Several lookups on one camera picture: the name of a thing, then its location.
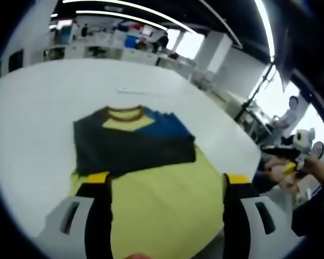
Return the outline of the person's right hand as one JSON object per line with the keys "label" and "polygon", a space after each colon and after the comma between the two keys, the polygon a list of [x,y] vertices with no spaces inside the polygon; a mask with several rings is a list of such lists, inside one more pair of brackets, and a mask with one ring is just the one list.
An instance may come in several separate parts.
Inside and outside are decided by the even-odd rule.
{"label": "person's right hand", "polygon": [[324,163],[321,160],[307,156],[302,170],[314,176],[321,184],[324,184]]}

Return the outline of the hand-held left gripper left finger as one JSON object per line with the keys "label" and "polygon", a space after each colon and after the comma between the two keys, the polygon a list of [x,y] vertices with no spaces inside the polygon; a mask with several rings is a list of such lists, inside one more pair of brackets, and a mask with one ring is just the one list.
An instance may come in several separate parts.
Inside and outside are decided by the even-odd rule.
{"label": "hand-held left gripper left finger", "polygon": [[69,196],[45,218],[39,248],[47,258],[113,258],[111,176],[71,174]]}

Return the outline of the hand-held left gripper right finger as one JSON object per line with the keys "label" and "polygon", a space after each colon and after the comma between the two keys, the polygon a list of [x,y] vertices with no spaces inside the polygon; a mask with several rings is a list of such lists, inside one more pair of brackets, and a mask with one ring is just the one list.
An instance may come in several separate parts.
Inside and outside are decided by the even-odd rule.
{"label": "hand-held left gripper right finger", "polygon": [[259,194],[244,176],[224,174],[224,258],[285,258],[296,246],[292,196]]}

